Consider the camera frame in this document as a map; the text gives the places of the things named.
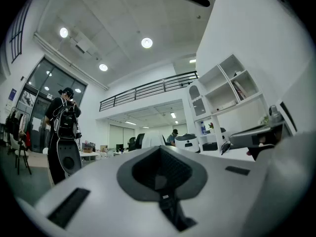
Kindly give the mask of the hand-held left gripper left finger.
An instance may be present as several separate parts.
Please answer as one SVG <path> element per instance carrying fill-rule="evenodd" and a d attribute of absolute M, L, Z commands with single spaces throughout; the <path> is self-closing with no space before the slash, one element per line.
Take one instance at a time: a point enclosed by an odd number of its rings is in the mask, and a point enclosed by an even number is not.
<path fill-rule="evenodd" d="M 21 198 L 17 203 L 28 219 L 49 237 L 173 237 L 177 229 L 156 202 L 136 201 L 117 182 L 117 171 L 146 149 L 91 163 L 49 190 L 35 206 Z M 76 188 L 89 191 L 65 228 L 48 219 Z"/>

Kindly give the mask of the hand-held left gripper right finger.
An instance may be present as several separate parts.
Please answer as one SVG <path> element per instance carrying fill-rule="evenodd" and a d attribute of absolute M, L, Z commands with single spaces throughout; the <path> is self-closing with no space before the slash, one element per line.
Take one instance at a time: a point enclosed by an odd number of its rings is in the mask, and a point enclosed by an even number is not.
<path fill-rule="evenodd" d="M 255 162 L 160 147 L 166 186 L 160 192 L 162 237 L 238 236 L 267 173 L 269 155 Z"/>

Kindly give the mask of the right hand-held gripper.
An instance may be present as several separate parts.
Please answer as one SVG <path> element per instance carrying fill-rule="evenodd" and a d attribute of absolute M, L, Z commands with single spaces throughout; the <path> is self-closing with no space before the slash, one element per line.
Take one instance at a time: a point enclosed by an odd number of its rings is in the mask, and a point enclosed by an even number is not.
<path fill-rule="evenodd" d="M 270 106 L 268 126 L 234 133 L 230 142 L 237 146 L 274 146 L 282 138 L 316 131 L 316 58 L 276 105 Z"/>

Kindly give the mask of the black office chair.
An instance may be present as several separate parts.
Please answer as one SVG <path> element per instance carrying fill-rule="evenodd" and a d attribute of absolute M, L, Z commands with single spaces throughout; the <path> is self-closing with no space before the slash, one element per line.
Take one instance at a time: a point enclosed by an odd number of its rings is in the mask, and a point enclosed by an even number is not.
<path fill-rule="evenodd" d="M 144 133 L 141 133 L 137 136 L 137 139 L 136 139 L 136 145 L 135 147 L 137 149 L 141 149 L 142 148 L 142 140 L 143 140 L 143 137 L 144 137 Z"/>

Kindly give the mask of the leaning books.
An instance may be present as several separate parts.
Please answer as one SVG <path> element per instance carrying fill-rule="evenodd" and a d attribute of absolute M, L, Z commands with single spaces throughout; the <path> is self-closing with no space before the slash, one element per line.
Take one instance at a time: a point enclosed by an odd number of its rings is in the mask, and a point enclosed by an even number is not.
<path fill-rule="evenodd" d="M 248 93 L 244 90 L 244 88 L 241 86 L 241 84 L 239 82 L 237 82 L 236 80 L 233 81 L 233 86 L 240 98 L 240 100 L 245 100 L 248 97 Z"/>

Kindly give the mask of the grey black oval panel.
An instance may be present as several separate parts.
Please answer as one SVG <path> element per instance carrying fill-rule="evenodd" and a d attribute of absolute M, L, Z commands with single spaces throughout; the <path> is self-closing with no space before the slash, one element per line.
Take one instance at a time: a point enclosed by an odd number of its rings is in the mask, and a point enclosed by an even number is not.
<path fill-rule="evenodd" d="M 75 140 L 59 139 L 56 149 L 66 178 L 82 168 L 81 157 Z"/>

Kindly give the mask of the white shelf unit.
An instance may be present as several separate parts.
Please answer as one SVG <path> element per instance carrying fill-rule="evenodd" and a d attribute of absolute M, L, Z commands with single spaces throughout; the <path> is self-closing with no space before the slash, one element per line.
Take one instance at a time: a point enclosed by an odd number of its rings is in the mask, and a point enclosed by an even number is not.
<path fill-rule="evenodd" d="M 248 93 L 245 100 L 240 100 L 232 84 L 234 80 Z M 221 147 L 229 141 L 230 135 L 257 126 L 259 118 L 267 115 L 268 106 L 259 85 L 235 55 L 230 55 L 199 76 L 187 90 L 201 152 L 203 144 L 216 142 Z M 217 108 L 232 100 L 238 103 L 217 111 Z M 201 121 L 206 126 L 206 135 L 202 135 Z M 214 133 L 209 131 L 211 122 Z"/>

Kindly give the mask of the white round appliance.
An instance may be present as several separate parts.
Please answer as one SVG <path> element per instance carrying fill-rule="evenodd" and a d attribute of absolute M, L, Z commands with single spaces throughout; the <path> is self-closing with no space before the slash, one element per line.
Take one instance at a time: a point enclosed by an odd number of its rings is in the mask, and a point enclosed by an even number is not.
<path fill-rule="evenodd" d="M 199 141 L 195 134 L 185 134 L 175 138 L 175 147 L 189 152 L 200 153 Z"/>

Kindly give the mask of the black stool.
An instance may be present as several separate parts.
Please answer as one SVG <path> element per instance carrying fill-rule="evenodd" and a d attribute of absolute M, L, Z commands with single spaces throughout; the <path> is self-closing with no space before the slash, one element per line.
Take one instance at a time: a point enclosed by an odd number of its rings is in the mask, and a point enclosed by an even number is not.
<path fill-rule="evenodd" d="M 28 153 L 26 151 L 26 146 L 24 145 L 24 142 L 21 138 L 18 139 L 16 142 L 18 145 L 17 152 L 15 154 L 15 167 L 17 168 L 17 174 L 20 174 L 20 159 L 23 159 L 23 162 L 25 164 L 26 169 L 28 170 L 29 174 L 32 175 L 29 163 L 28 163 Z"/>

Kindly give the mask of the clothes rack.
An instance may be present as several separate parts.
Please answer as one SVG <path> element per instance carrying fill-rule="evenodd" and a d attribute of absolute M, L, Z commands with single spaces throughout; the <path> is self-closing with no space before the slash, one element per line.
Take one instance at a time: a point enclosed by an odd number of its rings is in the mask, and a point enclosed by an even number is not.
<path fill-rule="evenodd" d="M 14 153 L 13 143 L 23 142 L 24 148 L 28 151 L 31 148 L 28 122 L 30 115 L 25 110 L 13 107 L 5 120 L 5 131 L 7 133 L 7 144 L 9 146 L 7 155 Z"/>

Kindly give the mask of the black framed glass door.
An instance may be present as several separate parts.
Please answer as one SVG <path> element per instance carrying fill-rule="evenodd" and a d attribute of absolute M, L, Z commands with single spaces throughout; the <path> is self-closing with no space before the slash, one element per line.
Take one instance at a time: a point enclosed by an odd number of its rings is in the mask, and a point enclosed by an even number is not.
<path fill-rule="evenodd" d="M 45 148 L 50 130 L 44 122 L 46 110 L 54 98 L 61 96 L 58 91 L 66 87 L 74 91 L 74 100 L 80 104 L 86 85 L 45 58 L 26 80 L 16 107 L 26 114 L 26 144 L 32 152 L 41 153 Z"/>

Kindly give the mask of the white ceiling air conditioner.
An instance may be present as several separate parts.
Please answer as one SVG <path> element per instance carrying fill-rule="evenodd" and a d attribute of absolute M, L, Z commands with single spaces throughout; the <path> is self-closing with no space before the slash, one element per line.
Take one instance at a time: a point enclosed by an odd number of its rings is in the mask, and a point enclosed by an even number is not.
<path fill-rule="evenodd" d="M 92 42 L 82 32 L 73 34 L 73 36 L 70 37 L 70 43 L 74 49 L 78 50 L 83 56 L 92 56 L 95 52 Z"/>

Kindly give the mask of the black window grate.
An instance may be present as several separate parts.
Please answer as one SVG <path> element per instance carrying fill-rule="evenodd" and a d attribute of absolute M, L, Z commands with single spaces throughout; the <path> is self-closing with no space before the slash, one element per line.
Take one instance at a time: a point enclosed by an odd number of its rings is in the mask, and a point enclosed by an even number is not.
<path fill-rule="evenodd" d="M 25 2 L 25 4 L 20 9 L 20 11 L 18 12 L 17 16 L 13 21 L 13 26 L 11 29 L 11 38 L 9 41 L 9 43 L 11 44 L 12 63 L 17 59 L 19 55 L 22 54 L 23 30 L 31 2 L 32 0 L 27 0 Z"/>

